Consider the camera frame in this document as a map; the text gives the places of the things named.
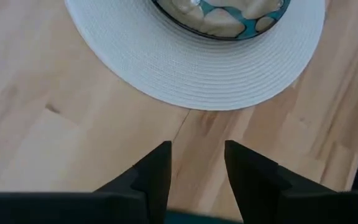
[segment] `bowl pattern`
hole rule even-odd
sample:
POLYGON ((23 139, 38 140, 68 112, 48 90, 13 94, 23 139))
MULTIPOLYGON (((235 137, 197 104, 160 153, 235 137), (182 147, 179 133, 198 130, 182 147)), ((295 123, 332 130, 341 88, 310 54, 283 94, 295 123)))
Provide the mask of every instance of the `bowl pattern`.
POLYGON ((152 0, 171 20, 205 37, 244 40, 277 23, 291 0, 152 0))

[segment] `light wood surface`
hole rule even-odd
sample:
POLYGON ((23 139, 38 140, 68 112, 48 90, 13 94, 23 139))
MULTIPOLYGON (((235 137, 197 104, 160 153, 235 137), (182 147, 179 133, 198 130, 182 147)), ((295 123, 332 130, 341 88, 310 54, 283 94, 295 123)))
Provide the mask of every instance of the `light wood surface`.
POLYGON ((0 190, 92 191, 173 141, 169 206, 239 219, 234 139, 334 190, 358 165, 358 1, 333 0, 302 76, 255 107, 179 108, 133 89, 80 37, 63 1, 0 0, 0 190))

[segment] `round placemat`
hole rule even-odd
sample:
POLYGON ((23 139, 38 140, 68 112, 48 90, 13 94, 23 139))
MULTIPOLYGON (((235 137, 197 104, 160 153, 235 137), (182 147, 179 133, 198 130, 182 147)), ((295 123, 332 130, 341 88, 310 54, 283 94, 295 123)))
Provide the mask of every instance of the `round placemat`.
POLYGON ((66 0, 66 6, 115 74, 156 99, 199 110, 245 108, 283 91, 310 61, 325 13, 324 0, 293 0, 268 32, 226 42, 183 29, 151 0, 66 0))

